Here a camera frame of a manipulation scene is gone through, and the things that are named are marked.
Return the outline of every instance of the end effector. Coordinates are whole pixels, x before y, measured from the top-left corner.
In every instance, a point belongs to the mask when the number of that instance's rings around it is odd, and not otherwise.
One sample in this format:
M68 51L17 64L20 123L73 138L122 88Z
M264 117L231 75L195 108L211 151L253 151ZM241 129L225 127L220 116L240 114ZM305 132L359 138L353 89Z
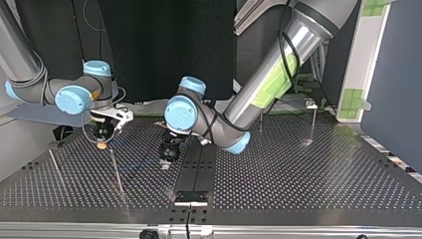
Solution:
M175 97L171 98L164 112L167 127L174 137L198 136L201 143L215 143L231 153L241 153L251 134L227 121L214 109L202 104L206 85L193 77L184 77Z
M69 115L83 115L90 111L96 137L92 142L100 149L105 149L123 126L133 120L133 113L128 108L112 101L110 66L103 61L86 62L84 75L74 81L51 79L24 87L9 80L5 87L9 97L25 103L38 103L44 99L43 103L56 105ZM111 124L112 119L118 120L116 126Z

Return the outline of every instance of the white wall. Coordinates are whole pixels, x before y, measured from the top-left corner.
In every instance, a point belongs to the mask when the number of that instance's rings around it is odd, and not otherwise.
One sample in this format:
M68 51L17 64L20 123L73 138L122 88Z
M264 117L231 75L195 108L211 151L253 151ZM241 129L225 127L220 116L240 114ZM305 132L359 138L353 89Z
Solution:
M16 11L14 1L8 0L8 3L12 3L12 10ZM56 127L7 118L5 114L20 102L7 96L5 81L6 76L0 68L0 181L43 153L54 139L52 129Z

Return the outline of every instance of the metal rod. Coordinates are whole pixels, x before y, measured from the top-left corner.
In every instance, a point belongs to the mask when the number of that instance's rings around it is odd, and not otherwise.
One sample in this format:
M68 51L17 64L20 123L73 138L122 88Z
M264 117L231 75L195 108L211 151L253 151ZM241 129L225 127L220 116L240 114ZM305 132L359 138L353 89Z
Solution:
M313 128L316 125L316 118L317 118L317 108L314 109L314 117L313 117Z
M53 160L54 167L56 168L56 170L60 171L60 167L57 164L56 157L54 156L53 150L49 149L49 153L50 153L51 159Z
M118 173L117 162L115 161L114 151L112 149L109 150L109 157L111 157L112 165L114 167L114 172L115 172L115 178L117 179L120 192L124 193L123 185L121 185L120 173Z
M0 1L0 67L14 81L34 79L40 62L7 4Z
M260 131L263 131L263 114L260 114Z

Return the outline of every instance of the cable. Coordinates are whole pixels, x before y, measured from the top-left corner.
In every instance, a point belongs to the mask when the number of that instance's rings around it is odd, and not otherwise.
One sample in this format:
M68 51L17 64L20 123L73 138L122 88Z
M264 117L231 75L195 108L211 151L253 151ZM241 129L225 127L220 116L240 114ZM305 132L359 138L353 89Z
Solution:
M283 67L286 69L286 73L287 73L287 75L288 75L288 77L289 77L289 80L290 80L290 81L291 81L291 83L292 83L292 86L295 86L295 85L296 85L296 82L297 82L297 77L298 77L298 74L299 74L299 68L300 68L300 66L301 66L300 57L299 57L299 53L298 53L298 51L296 50L295 45L293 44L293 42L292 42L292 40L290 39L289 35L287 35L287 34L284 32L284 29L283 29L283 27L282 27L282 25L283 25L283 20L284 20L284 19L285 19L285 17L286 17L286 10L289 8L290 3L291 3L291 0L288 0L288 1L286 2L285 7L283 8L283 11L282 11L282 16L281 16L281 19L280 19L280 26L279 26L279 30L277 31L277 35L278 35L278 41L279 41L279 47L280 47L280 53L281 53L281 55L282 55L282 60L283 60ZM288 45L290 46L290 48L292 49L292 51L293 51L293 53L294 53L294 55L295 55L295 59L296 59L296 71L295 71L295 74L294 74L294 75L292 75L292 72L290 71L290 67L289 67L289 64L288 64L287 57L286 57L286 53L285 53L285 44L284 44L284 43L285 43L285 40L288 42ZM272 109L273 109L273 107L276 105L276 103L277 103L277 101L278 101L278 100L279 100L279 99L277 99L277 98L275 98L275 99L273 100L273 102L271 103L271 105L270 105L269 109L267 110L267 112L266 112L266 113L264 113L264 116L263 116L263 121L264 121L264 119L267 117L267 115L269 115L269 114L270 114L271 110L272 110Z
M88 21L88 19L87 19L87 4L88 4L88 0L85 0L85 3L84 3L84 10L83 10L83 14L84 14L84 19L85 19L85 22L87 23L87 25L88 25L91 29L93 29L93 30L95 30L95 31L99 31L99 32L105 32L105 31L106 31L106 29L93 27L93 25L91 25L91 23Z
M311 55L311 58L312 58L312 67L313 67L314 71L317 72L317 64L316 64L316 61L314 59L314 54ZM329 101L329 98L326 96L326 93L325 93L325 91L323 90L323 87L322 87L321 79L319 78L318 74L316 74L316 81L319 84L319 88L322 91L323 97L326 98L326 101L328 102L329 106L332 108L332 110L337 115L337 109L334 107L334 105Z
M10 85L12 85L14 88L20 88L20 89L34 86L40 81L43 81L43 87L41 88L42 90L41 90L41 96L40 96L40 104L41 106L44 106L47 103L46 89L49 89L49 92L52 98L54 98L54 94L50 88L49 72L46 66L44 65L43 59L35 51L34 51L34 55L38 58L39 64L40 64L40 70L38 71L37 75L33 79L27 80L27 81L14 81L12 79L8 79L8 81Z

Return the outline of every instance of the robotic arm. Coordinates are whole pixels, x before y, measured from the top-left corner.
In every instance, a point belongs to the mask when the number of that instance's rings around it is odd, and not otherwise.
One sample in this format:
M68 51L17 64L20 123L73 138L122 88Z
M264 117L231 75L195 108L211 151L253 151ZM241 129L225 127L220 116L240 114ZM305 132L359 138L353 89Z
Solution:
M5 87L11 98L56 105L69 115L91 110L96 122L94 142L99 148L106 148L133 119L132 112L112 101L111 72L106 62L86 62L84 75L74 81L49 79L41 57L29 47L6 1L0 1L0 66L9 79ZM119 121L115 128L111 119Z
M206 90L202 81L183 78L165 109L170 134L174 138L196 134L204 143L213 142L231 153L241 153L251 138L248 128L274 99L292 86L291 74L319 44L338 32L356 1L299 1L286 31L280 33L281 41L273 44L257 71L221 115L201 103Z

